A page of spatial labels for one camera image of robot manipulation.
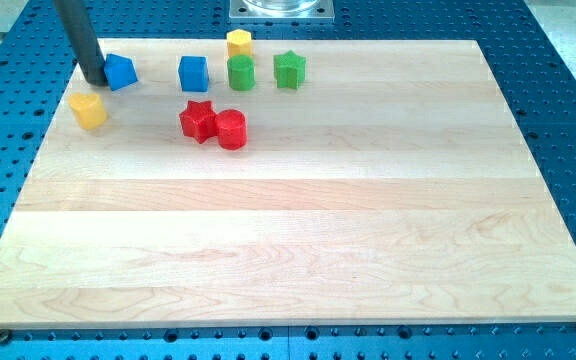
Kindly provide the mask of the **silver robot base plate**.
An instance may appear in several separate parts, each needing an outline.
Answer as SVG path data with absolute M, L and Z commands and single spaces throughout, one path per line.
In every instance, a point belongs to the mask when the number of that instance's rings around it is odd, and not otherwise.
M 230 0 L 231 20 L 333 20 L 333 0 Z

